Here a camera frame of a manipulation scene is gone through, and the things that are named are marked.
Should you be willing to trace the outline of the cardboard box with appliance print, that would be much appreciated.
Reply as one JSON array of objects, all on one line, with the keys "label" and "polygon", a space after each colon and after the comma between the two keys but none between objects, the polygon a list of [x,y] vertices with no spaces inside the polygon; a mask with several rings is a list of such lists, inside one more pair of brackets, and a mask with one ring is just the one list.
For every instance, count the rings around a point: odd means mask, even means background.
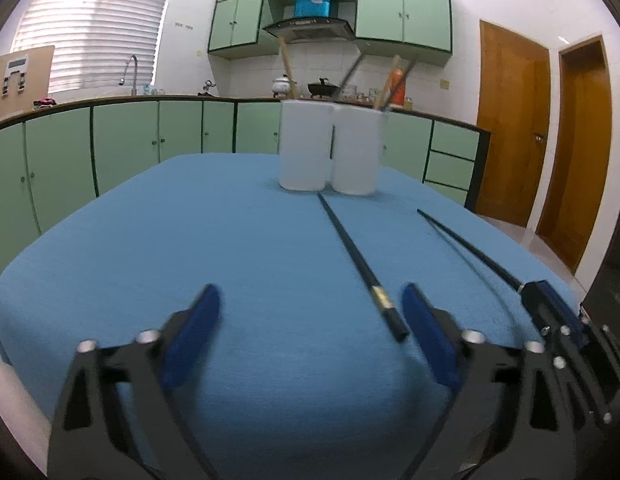
[{"label": "cardboard box with appliance print", "polygon": [[55,48],[46,46],[0,56],[0,122],[33,109],[48,96]]}]

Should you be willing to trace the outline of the black wok with lid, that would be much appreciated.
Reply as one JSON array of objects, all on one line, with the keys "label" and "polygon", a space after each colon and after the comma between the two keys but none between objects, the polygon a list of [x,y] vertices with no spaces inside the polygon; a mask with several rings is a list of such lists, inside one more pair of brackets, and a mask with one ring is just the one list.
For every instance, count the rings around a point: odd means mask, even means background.
[{"label": "black wok with lid", "polygon": [[327,78],[319,78],[316,82],[307,84],[311,99],[334,99],[339,87],[332,84]]}]

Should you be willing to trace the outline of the grey chopstick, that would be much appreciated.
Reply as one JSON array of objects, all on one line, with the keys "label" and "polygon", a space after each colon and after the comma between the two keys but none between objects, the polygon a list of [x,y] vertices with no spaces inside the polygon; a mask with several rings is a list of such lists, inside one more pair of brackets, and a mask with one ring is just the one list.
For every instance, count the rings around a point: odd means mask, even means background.
[{"label": "grey chopstick", "polygon": [[405,103],[406,81],[415,61],[410,61],[406,66],[402,65],[402,58],[398,55],[392,60],[389,75],[386,79],[383,91],[380,94],[378,108],[385,110],[388,107],[402,107]]},{"label": "grey chopstick", "polygon": [[357,59],[350,66],[349,70],[346,73],[346,76],[343,77],[341,84],[339,84],[338,90],[334,94],[335,100],[339,100],[343,90],[345,90],[346,85],[349,84],[350,79],[353,77],[353,75],[355,74],[355,72],[357,71],[361,63],[363,62],[364,58],[365,58],[365,53],[361,52],[359,56],[357,57]]}]

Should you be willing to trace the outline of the blue tablecloth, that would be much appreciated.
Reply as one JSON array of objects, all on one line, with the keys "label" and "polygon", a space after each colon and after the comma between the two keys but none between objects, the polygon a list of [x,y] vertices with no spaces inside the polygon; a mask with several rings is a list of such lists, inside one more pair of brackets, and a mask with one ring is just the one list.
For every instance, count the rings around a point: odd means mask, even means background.
[{"label": "blue tablecloth", "polygon": [[414,283],[494,344],[538,338],[518,295],[432,229],[523,281],[568,284],[498,229],[385,168],[368,197],[290,193],[272,155],[182,155],[113,188],[0,276],[0,351],[52,415],[77,344],[131,341],[219,286],[221,320],[174,400],[224,479],[395,479],[442,413],[413,339],[395,341],[331,225],[392,299]]}]

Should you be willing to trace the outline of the white two-compartment utensil holder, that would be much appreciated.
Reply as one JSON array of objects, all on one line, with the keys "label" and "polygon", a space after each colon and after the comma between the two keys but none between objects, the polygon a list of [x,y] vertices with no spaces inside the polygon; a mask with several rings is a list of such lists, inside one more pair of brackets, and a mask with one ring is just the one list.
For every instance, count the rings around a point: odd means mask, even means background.
[{"label": "white two-compartment utensil holder", "polygon": [[327,101],[288,100],[279,122],[282,188],[352,196],[376,192],[389,114]]}]

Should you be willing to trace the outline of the kettle on counter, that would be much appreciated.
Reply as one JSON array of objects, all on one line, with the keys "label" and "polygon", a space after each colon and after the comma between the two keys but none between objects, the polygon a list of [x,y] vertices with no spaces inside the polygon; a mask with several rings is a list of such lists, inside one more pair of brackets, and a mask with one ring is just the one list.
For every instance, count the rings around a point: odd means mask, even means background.
[{"label": "kettle on counter", "polygon": [[217,84],[213,80],[208,79],[203,84],[203,88],[197,92],[197,96],[212,96],[211,90],[215,87],[217,87]]}]

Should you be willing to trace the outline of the wooden chopstick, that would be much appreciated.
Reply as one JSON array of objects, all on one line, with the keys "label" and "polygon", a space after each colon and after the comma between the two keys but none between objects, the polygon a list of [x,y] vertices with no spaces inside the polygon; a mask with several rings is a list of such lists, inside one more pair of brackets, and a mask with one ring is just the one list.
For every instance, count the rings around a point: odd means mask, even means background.
[{"label": "wooden chopstick", "polygon": [[297,84],[295,78],[293,78],[293,70],[291,69],[288,47],[284,37],[278,37],[277,40],[279,44],[279,52],[281,52],[281,57],[284,63],[285,74],[287,75],[289,80],[289,96],[292,99],[296,100],[298,99],[299,94],[297,91]]},{"label": "wooden chopstick", "polygon": [[383,90],[381,90],[374,101],[373,109],[381,110],[383,108],[383,104],[385,104],[390,99],[390,94],[395,84],[395,78],[401,76],[401,58],[398,55],[395,55],[392,58],[391,68],[389,70],[388,76],[386,78],[385,83],[383,84]]}]

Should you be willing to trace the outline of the orange thermos bottle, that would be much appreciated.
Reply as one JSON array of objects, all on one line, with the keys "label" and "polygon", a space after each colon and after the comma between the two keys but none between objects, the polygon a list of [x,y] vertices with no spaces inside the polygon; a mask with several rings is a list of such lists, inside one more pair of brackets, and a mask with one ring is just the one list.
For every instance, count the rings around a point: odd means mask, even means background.
[{"label": "orange thermos bottle", "polygon": [[402,68],[392,70],[390,80],[390,93],[388,105],[392,107],[403,107],[405,100],[405,73]]}]

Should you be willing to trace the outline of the green upper kitchen cabinets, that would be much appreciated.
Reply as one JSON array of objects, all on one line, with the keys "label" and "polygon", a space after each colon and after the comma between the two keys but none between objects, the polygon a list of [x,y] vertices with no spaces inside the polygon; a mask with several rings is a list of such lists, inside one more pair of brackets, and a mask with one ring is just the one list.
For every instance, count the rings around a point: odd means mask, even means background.
[{"label": "green upper kitchen cabinets", "polygon": [[[295,0],[217,0],[208,51],[220,58],[275,54],[277,38],[263,30],[295,18]],[[338,0],[336,18],[353,29],[353,41],[371,55],[443,66],[453,54],[452,0]]]}]

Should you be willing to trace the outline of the white window blinds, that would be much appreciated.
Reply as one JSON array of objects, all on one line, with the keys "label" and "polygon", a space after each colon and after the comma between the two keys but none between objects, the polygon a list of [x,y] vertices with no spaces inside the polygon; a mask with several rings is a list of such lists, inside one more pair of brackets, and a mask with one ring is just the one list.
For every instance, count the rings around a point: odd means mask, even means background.
[{"label": "white window blinds", "polygon": [[48,91],[154,81],[168,0],[31,0],[13,51],[55,48]]}]

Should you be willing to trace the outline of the green kitchen cabinets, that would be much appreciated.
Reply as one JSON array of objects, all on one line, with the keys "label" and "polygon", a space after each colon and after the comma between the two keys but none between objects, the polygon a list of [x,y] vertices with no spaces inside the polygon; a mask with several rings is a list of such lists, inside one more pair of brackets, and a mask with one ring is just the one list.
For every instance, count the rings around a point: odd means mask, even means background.
[{"label": "green kitchen cabinets", "polygon": [[[277,38],[263,30],[295,18],[295,0],[217,0],[208,51],[220,58],[275,54]],[[338,0],[336,18],[353,29],[353,41],[371,55],[443,66],[453,54],[452,0]]]},{"label": "green kitchen cabinets", "polygon": [[[41,234],[171,157],[275,154],[277,99],[161,96],[57,105],[0,121],[0,275]],[[491,134],[457,120],[395,110],[383,165],[476,207]]]}]

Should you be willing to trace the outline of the black range hood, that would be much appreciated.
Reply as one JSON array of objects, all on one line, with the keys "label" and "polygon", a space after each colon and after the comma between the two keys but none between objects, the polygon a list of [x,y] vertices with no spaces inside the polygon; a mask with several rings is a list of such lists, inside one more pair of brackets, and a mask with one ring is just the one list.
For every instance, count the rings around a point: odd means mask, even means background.
[{"label": "black range hood", "polygon": [[353,41],[354,32],[350,24],[341,18],[310,16],[309,18],[289,18],[289,20],[265,26],[265,32],[282,39],[286,44],[299,42]]}]

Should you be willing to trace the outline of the black chopstick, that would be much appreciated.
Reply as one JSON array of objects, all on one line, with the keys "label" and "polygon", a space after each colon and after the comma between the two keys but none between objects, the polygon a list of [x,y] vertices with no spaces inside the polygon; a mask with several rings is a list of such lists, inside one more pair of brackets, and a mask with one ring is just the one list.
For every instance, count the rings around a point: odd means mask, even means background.
[{"label": "black chopstick", "polygon": [[383,288],[383,285],[380,284],[380,281],[371,267],[368,266],[364,256],[359,251],[359,248],[357,248],[357,245],[355,245],[351,236],[348,234],[347,230],[342,225],[334,211],[331,209],[331,206],[329,206],[329,203],[327,203],[327,200],[325,200],[321,193],[317,193],[317,197],[319,198],[319,202],[326,212],[329,221],[336,230],[343,247],[346,249],[346,252],[353,262],[355,269],[359,272],[360,278],[368,290],[368,294],[371,295],[372,300],[374,301],[379,314],[383,318],[383,321],[385,321],[387,327],[389,328],[390,333],[396,341],[403,342],[407,336],[409,336],[409,330],[407,329],[403,318],[399,315],[398,309],[393,304],[392,300]]},{"label": "black chopstick", "polygon": [[459,245],[461,245],[465,249],[467,249],[468,252],[470,252],[470,254],[473,254],[482,263],[484,263],[490,270],[492,270],[510,288],[514,289],[516,292],[521,292],[522,291],[522,289],[523,289],[523,282],[518,280],[518,278],[516,278],[509,271],[507,271],[505,268],[503,268],[503,266],[498,264],[491,257],[489,257],[488,255],[485,255],[484,252],[481,252],[481,250],[478,247],[476,247],[473,244],[471,244],[470,242],[468,242],[468,240],[465,240],[464,237],[462,237],[459,234],[457,234],[456,232],[454,232],[448,226],[444,226],[444,224],[442,222],[440,222],[439,220],[433,218],[432,216],[430,216],[430,214],[427,214],[427,212],[424,212],[421,209],[418,209],[417,212],[418,212],[418,214],[421,215],[421,217],[425,218],[430,224],[432,224],[432,226],[435,226],[440,231],[442,231],[443,233],[447,234],[449,237],[453,238],[453,240],[455,240],[456,243],[459,243]]}]

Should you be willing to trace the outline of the patterned jar left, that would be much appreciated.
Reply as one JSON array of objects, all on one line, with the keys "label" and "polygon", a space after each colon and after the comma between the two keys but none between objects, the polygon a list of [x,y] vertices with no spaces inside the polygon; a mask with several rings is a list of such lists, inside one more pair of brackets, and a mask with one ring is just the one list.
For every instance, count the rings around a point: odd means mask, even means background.
[{"label": "patterned jar left", "polygon": [[340,93],[340,99],[352,101],[357,98],[357,86],[355,84],[346,84]]}]

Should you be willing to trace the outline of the wooden door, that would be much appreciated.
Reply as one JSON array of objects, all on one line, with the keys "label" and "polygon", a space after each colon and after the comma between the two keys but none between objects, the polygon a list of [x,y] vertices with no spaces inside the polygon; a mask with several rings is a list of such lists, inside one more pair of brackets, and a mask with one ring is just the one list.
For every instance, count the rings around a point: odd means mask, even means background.
[{"label": "wooden door", "polygon": [[612,99],[602,36],[559,52],[557,144],[536,234],[574,272],[592,236],[609,165]]},{"label": "wooden door", "polygon": [[477,126],[490,133],[478,214],[526,226],[540,183],[550,113],[548,50],[482,21]]}]

